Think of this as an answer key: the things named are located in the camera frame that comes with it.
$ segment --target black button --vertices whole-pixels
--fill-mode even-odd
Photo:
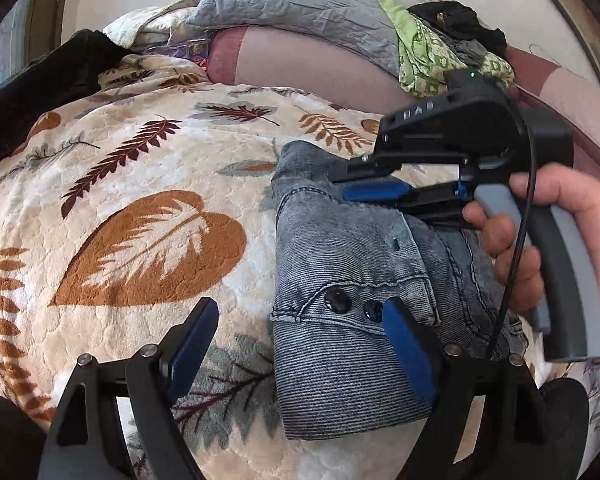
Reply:
[[[378,300],[365,301],[362,306],[362,310],[365,311],[365,316],[373,321],[374,323],[382,322],[382,303]]]
[[[341,288],[333,287],[324,293],[324,303],[336,314],[344,314],[351,309],[351,300]]]

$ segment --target hand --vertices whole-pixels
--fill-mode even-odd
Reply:
[[[509,187],[521,198],[526,195],[528,174],[511,175]],[[538,171],[534,203],[557,204],[570,211],[575,219],[596,271],[600,290],[600,182],[595,178],[560,164],[548,164]],[[482,231],[480,243],[486,253],[496,259],[494,273],[505,283],[513,256],[516,227],[508,215],[487,219],[477,202],[464,207],[462,216]],[[536,247],[525,247],[518,267],[510,307],[519,313],[536,306],[544,293],[540,275],[540,252]]]

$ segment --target blanket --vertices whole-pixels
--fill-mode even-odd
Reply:
[[[165,56],[126,56],[100,85],[43,114],[0,163],[0,395],[48,427],[78,355],[128,358],[210,296],[218,331],[173,407],[207,478],[394,478],[423,421],[285,438],[269,320],[280,148],[304,139],[361,155],[380,117],[301,89],[211,84]],[[406,166],[399,176],[422,186],[457,174]],[[151,478],[127,400],[120,410],[136,472]],[[476,402],[460,457],[479,413]]]

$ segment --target pillowcase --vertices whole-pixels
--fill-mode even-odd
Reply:
[[[377,0],[200,0],[187,24],[269,25],[318,36],[398,75],[398,39]]]

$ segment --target denim jacket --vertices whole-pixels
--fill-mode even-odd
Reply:
[[[344,202],[328,174],[346,161],[308,142],[284,147],[276,203],[276,387],[288,438],[332,438],[427,416],[369,300],[399,296],[443,343],[486,350],[502,290],[473,231],[432,229],[398,210]],[[346,296],[333,307],[329,291]],[[523,354],[511,314],[497,356]]]

